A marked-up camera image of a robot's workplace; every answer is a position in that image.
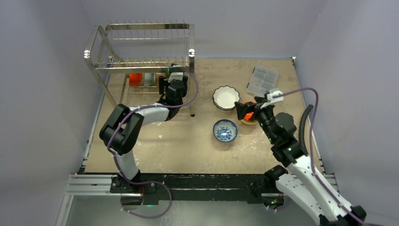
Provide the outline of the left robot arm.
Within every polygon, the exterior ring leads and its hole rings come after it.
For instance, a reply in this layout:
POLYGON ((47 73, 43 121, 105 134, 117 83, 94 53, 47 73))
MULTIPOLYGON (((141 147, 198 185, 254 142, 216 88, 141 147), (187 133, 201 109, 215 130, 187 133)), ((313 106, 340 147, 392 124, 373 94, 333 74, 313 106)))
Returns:
POLYGON ((189 77, 173 79, 160 99, 152 105, 130 108, 118 104, 100 130, 99 137, 111 153, 117 174, 122 178, 122 187, 128 192, 136 192, 146 185, 140 179, 140 170, 136 165, 133 149, 141 128, 145 125, 169 121, 174 118, 181 107, 186 104, 183 98, 187 95, 189 77))

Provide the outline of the white blue floral bowl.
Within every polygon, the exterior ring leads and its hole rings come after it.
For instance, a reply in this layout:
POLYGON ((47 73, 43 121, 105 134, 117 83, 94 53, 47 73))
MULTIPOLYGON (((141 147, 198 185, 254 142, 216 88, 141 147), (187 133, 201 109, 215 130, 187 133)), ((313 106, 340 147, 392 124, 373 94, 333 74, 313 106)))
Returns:
POLYGON ((217 121, 212 128, 214 137, 221 142, 231 142, 238 136, 237 125, 228 119, 217 121))

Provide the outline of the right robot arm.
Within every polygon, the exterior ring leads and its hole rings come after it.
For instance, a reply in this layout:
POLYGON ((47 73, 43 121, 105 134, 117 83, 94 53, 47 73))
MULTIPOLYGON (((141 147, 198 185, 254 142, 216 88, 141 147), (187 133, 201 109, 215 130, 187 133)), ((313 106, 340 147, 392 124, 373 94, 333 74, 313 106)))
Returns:
POLYGON ((252 113, 272 147, 279 165, 266 172, 265 188, 279 190, 299 205, 319 226, 359 226, 366 218, 361 206, 354 206, 343 198, 315 167, 311 155, 295 138, 293 117, 281 113, 278 119, 274 105, 262 97, 256 103, 235 102, 237 117, 244 119, 252 113))

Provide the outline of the white fluted bowl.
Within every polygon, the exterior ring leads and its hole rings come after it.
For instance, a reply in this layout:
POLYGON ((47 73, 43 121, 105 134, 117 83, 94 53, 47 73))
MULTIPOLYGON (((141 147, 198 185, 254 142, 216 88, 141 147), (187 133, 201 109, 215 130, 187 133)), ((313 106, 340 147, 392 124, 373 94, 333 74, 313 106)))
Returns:
POLYGON ((220 86, 214 90, 212 100, 214 105, 233 107, 234 102, 240 101, 240 93, 234 87, 220 86))
POLYGON ((224 108, 224 107, 221 107, 221 106, 219 106, 219 105, 215 105, 215 107, 216 107, 217 110, 219 110, 219 111, 221 111, 221 112, 226 112, 226 113, 227 113, 227 112, 232 112, 233 110, 236 109, 235 106, 224 108))

